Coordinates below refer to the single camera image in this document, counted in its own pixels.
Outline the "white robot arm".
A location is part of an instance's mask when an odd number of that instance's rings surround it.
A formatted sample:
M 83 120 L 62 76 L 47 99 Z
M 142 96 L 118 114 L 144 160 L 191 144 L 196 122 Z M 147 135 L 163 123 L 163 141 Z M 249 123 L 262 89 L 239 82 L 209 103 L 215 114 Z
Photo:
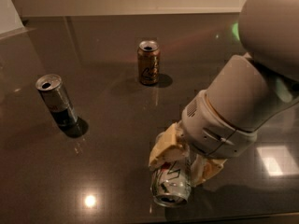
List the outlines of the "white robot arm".
M 299 0 L 247 0 L 238 21 L 245 54 L 233 56 L 210 86 L 161 133 L 149 168 L 196 153 L 193 185 L 242 154 L 277 113 L 296 105 L 299 83 Z

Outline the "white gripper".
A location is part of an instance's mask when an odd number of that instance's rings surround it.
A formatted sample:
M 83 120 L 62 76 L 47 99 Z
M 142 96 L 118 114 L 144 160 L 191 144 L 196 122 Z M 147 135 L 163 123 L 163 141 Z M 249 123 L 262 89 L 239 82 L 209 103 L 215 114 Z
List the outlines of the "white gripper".
M 238 157 L 256 139 L 256 132 L 243 132 L 224 121 L 209 104 L 206 91 L 200 91 L 183 109 L 181 122 L 173 123 L 156 137 L 149 169 L 154 171 L 166 162 L 187 158 L 189 144 L 201 154 L 191 165 L 191 185 L 197 187 L 217 175 L 226 159 Z

